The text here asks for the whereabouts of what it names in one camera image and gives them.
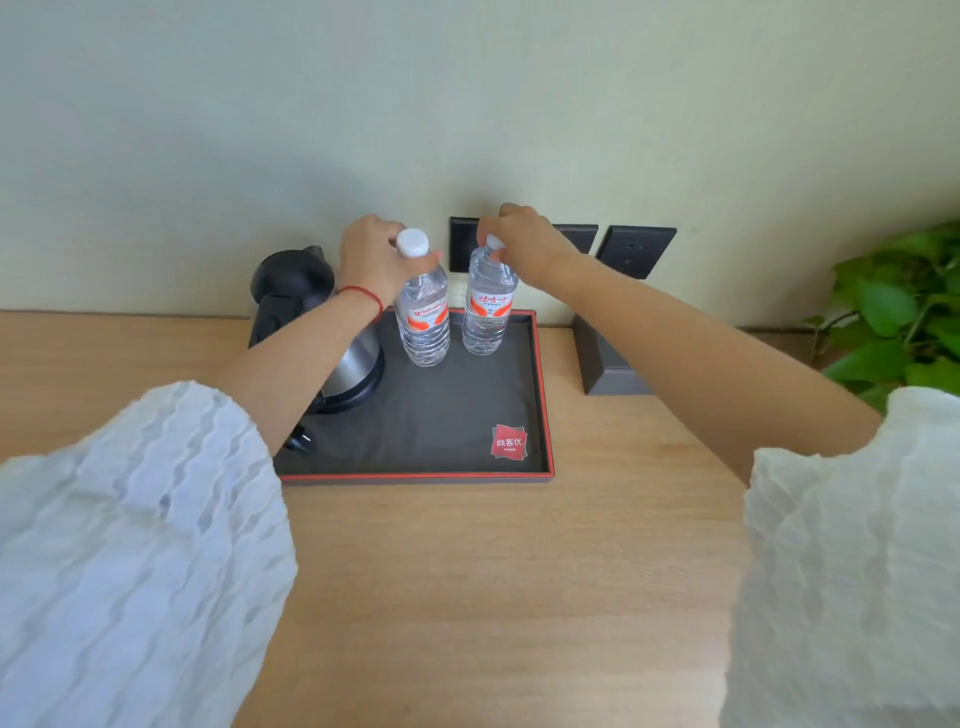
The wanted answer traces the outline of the white crinkled sleeve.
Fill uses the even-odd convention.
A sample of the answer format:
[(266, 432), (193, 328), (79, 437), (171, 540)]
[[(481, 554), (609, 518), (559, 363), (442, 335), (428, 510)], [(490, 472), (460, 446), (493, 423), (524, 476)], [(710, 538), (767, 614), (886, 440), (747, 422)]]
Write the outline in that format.
[(0, 728), (232, 728), (298, 565), (248, 414), (194, 381), (0, 465)]
[(836, 457), (759, 449), (720, 728), (960, 728), (960, 396)]

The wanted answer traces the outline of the dark grey wall socket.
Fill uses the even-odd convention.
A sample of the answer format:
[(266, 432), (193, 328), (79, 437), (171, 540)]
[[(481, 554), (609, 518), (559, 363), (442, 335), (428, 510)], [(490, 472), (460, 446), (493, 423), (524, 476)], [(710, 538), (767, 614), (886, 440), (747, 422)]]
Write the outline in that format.
[(478, 222), (479, 219), (476, 217), (449, 217), (449, 272), (455, 274), (466, 274), (469, 272), (472, 255), (478, 247), (476, 237)]
[(584, 255), (590, 255), (599, 231), (598, 224), (554, 224), (554, 228)]
[(596, 259), (628, 278), (645, 281), (676, 235), (676, 227), (612, 224)]

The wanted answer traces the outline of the green leafy plant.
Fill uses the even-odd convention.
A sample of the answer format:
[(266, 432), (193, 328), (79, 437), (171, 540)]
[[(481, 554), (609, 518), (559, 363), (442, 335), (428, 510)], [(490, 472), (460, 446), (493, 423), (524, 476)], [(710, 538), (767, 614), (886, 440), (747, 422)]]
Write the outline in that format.
[(806, 322), (813, 362), (879, 412), (906, 386), (960, 397), (960, 220), (898, 235), (832, 267)]

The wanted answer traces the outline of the dark brown tissue box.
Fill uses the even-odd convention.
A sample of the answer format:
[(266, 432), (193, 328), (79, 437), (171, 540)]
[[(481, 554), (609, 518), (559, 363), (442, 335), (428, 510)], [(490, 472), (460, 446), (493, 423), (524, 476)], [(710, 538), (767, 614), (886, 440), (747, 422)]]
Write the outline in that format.
[(654, 391), (610, 342), (581, 316), (571, 322), (587, 396), (653, 396)]

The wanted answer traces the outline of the black steel electric kettle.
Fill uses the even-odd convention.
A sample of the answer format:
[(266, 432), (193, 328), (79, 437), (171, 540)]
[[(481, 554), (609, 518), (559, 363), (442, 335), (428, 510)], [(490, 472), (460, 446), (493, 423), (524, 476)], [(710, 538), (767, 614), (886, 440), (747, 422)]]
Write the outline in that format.
[[(290, 322), (315, 310), (336, 290), (335, 273), (319, 246), (283, 249), (255, 269), (249, 292), (255, 312), (247, 342), (257, 346)], [(383, 379), (386, 355), (370, 323), (345, 350), (305, 416), (334, 415), (362, 405)]]

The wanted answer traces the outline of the person's left hand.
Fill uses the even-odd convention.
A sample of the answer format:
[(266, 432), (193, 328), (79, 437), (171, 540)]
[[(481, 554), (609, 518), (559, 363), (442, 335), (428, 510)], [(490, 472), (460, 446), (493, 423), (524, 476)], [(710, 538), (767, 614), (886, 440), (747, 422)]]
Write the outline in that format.
[(342, 233), (338, 293), (363, 302), (378, 317), (403, 288), (403, 255), (397, 252), (400, 222), (367, 214)]

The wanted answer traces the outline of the person's left forearm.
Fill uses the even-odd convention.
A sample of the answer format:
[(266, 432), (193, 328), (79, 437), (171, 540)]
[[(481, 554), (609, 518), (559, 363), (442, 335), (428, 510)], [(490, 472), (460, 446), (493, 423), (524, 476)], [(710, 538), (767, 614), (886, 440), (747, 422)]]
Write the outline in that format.
[(211, 386), (244, 410), (276, 455), (354, 338), (377, 318), (363, 301), (337, 293), (245, 351)]

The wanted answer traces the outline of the person's right hand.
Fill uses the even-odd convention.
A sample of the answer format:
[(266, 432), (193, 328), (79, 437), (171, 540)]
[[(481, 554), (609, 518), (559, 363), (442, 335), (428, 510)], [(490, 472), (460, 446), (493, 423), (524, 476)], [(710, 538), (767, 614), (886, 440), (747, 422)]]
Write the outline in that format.
[(549, 295), (560, 293), (564, 278), (584, 262), (585, 256), (532, 206), (525, 207), (522, 262), (508, 265), (523, 284)]

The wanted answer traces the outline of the person's right forearm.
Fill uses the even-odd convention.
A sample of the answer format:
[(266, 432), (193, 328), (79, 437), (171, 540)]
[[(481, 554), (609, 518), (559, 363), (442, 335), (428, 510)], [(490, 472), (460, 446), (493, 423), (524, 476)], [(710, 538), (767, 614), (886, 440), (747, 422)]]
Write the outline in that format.
[(579, 252), (541, 289), (570, 306), (744, 485), (759, 450), (837, 456), (882, 415), (809, 365)]

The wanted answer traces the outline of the black tray with red rim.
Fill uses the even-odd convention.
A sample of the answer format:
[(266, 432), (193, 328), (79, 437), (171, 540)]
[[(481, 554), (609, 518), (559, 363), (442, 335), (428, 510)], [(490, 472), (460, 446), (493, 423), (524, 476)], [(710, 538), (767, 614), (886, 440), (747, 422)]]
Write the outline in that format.
[(436, 366), (402, 346), (394, 311), (375, 324), (386, 356), (379, 386), (358, 407), (301, 420), (309, 455), (273, 459), (285, 484), (546, 482), (556, 475), (544, 367), (533, 310), (510, 314), (495, 353), (465, 350), (463, 310), (450, 311), (451, 341)]

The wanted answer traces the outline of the clear water bottle red label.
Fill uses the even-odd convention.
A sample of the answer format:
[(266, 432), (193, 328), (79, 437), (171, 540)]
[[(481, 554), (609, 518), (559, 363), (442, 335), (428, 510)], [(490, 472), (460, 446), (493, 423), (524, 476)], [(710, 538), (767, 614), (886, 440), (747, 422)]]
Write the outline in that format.
[(401, 343), (413, 364), (440, 364), (450, 347), (449, 281), (442, 265), (408, 279), (394, 310)]
[(492, 355), (500, 346), (520, 283), (516, 271), (495, 259), (504, 243), (486, 235), (484, 246), (471, 254), (465, 289), (462, 342), (476, 356)]

